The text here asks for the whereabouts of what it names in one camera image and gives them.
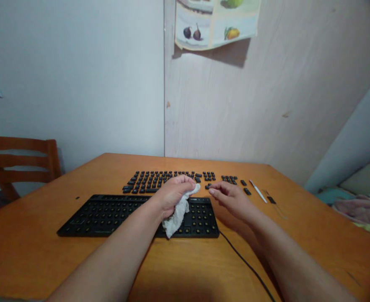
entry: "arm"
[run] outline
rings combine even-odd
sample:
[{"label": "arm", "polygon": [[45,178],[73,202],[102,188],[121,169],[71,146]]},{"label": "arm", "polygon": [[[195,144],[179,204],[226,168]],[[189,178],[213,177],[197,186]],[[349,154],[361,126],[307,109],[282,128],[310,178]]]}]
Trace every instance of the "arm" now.
[{"label": "arm", "polygon": [[259,211],[240,187],[219,182],[210,186],[209,193],[255,233],[286,301],[356,301],[287,233]]},{"label": "arm", "polygon": [[195,182],[185,175],[167,181],[47,301],[126,301],[159,224],[172,215],[182,195],[194,187]]}]

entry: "black keyboard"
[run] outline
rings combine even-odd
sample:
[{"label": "black keyboard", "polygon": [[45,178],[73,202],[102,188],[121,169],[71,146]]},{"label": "black keyboard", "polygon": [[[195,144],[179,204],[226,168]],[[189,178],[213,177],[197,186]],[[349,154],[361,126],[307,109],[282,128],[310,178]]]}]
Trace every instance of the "black keyboard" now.
[{"label": "black keyboard", "polygon": [[[108,237],[151,196],[93,195],[57,231],[62,237]],[[219,232],[209,198],[189,198],[188,213],[173,238],[218,238]],[[162,225],[155,237],[166,237]]]}]

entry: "keyboard cable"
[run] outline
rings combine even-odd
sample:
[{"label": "keyboard cable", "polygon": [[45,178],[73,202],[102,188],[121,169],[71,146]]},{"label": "keyboard cable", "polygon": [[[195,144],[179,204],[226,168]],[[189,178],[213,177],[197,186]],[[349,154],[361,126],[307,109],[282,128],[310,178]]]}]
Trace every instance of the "keyboard cable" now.
[{"label": "keyboard cable", "polygon": [[264,290],[266,291],[266,293],[269,295],[270,299],[273,301],[273,302],[276,302],[276,300],[274,300],[274,297],[273,295],[271,294],[271,292],[269,291],[269,289],[267,288],[266,284],[264,283],[264,281],[260,278],[259,274],[254,270],[254,268],[241,256],[241,254],[234,248],[234,246],[232,245],[232,243],[228,240],[228,238],[220,231],[220,234],[225,238],[225,240],[227,240],[227,242],[229,243],[229,245],[232,247],[232,249],[235,251],[235,253],[239,256],[239,258],[242,259],[242,261],[252,270],[252,272],[255,274],[255,276],[258,278],[258,280],[260,281],[260,284],[264,287]]}]

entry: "hand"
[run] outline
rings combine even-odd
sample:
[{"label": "hand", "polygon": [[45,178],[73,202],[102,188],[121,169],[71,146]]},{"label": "hand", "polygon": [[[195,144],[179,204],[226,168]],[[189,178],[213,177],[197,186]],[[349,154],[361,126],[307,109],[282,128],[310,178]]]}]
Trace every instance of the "hand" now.
[{"label": "hand", "polygon": [[243,222],[248,221],[248,213],[259,211],[240,187],[228,182],[212,184],[209,193],[218,200],[220,206],[226,207],[233,216]]},{"label": "hand", "polygon": [[183,194],[192,191],[195,186],[196,183],[193,179],[182,174],[168,180],[161,189],[150,198],[150,201],[159,204],[163,219],[168,218],[173,214],[175,205],[181,200]]}]

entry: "wooden chair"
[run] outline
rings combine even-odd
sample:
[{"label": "wooden chair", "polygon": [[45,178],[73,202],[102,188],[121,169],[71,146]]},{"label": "wooden chair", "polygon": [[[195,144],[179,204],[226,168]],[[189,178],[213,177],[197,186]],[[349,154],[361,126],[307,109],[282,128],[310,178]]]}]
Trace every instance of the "wooden chair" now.
[{"label": "wooden chair", "polygon": [[[0,188],[3,194],[14,201],[20,196],[13,187],[13,182],[50,182],[61,175],[56,140],[41,141],[29,138],[0,137],[0,150],[32,150],[47,156],[17,156],[0,154]],[[34,166],[48,169],[41,171],[5,170],[6,167]]]}]

